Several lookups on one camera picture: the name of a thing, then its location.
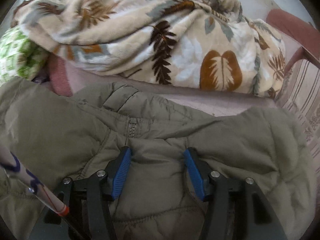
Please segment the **grey-brown quilted puffer jacket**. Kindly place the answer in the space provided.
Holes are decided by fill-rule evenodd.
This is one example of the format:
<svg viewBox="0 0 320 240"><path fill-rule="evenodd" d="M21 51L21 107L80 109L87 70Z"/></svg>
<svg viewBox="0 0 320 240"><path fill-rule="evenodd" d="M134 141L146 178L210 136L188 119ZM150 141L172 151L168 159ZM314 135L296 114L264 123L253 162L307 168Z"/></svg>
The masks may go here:
<svg viewBox="0 0 320 240"><path fill-rule="evenodd" d="M17 77L1 86L1 144L51 190L66 177L88 178L129 146L129 174L111 205L119 239L199 237L206 206L185 171L189 147L224 176L253 178L288 239L315 215L311 153L284 109L214 117L118 82L67 98Z"/></svg>

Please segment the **white red-tipped rod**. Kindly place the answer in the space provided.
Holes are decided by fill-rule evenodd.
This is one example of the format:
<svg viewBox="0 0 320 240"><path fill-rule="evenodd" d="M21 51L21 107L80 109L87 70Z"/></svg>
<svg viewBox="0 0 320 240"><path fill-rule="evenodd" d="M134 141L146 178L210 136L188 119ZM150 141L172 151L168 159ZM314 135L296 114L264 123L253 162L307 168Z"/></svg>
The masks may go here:
<svg viewBox="0 0 320 240"><path fill-rule="evenodd" d="M58 216L66 217L69 214L69 207L59 200L37 176L19 161L16 155L4 146L1 146L1 167L4 168L8 176L18 179L28 187L33 195Z"/></svg>

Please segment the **pink quilted bed cover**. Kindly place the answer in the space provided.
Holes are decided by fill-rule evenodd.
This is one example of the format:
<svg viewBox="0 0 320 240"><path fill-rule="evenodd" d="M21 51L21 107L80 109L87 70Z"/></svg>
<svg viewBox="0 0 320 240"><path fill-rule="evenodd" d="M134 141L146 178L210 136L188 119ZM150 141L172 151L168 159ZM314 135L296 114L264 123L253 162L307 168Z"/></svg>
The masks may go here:
<svg viewBox="0 0 320 240"><path fill-rule="evenodd" d="M73 94L95 83L119 82L133 86L142 92L162 96L180 105L198 109L213 116L237 115L251 107L276 108L276 103L269 98L232 92L206 92L192 88L167 87L134 81L119 76L99 76L65 63L68 81Z"/></svg>

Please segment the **dark red bolster cushion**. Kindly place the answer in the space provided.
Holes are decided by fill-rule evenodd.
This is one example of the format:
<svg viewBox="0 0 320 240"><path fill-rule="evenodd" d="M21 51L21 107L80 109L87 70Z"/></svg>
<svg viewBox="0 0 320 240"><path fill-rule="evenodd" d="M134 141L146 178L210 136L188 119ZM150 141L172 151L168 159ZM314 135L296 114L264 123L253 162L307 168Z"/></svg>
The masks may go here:
<svg viewBox="0 0 320 240"><path fill-rule="evenodd" d="M53 92L60 96L71 97L73 95L68 81L65 61L50 54L47 60L47 70Z"/></svg>

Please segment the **striped floral back cushion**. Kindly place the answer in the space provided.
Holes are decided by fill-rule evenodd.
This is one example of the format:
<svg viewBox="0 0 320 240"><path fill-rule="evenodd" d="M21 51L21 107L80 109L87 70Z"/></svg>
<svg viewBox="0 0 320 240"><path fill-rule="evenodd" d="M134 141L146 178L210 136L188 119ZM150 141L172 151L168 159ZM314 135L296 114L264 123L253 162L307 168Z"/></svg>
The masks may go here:
<svg viewBox="0 0 320 240"><path fill-rule="evenodd" d="M276 104L296 116L306 137L319 176L319 68L306 59L297 61L285 75Z"/></svg>

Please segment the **green white patterned pillow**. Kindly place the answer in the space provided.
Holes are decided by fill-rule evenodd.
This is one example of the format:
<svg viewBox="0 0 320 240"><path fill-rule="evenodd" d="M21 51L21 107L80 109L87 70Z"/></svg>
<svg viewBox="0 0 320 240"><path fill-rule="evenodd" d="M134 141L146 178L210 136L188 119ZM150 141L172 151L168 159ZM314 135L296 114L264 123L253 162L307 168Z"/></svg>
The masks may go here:
<svg viewBox="0 0 320 240"><path fill-rule="evenodd" d="M1 37L1 85L19 76L33 80L44 67L49 52L15 26Z"/></svg>

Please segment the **beige leaf print blanket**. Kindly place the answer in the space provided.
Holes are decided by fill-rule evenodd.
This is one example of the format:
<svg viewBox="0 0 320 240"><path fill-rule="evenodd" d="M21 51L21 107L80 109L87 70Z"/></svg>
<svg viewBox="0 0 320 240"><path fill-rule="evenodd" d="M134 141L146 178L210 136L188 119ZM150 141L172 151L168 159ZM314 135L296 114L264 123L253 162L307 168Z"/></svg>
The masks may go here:
<svg viewBox="0 0 320 240"><path fill-rule="evenodd" d="M12 21L101 76L271 98L284 81L282 36L239 0L30 0Z"/></svg>

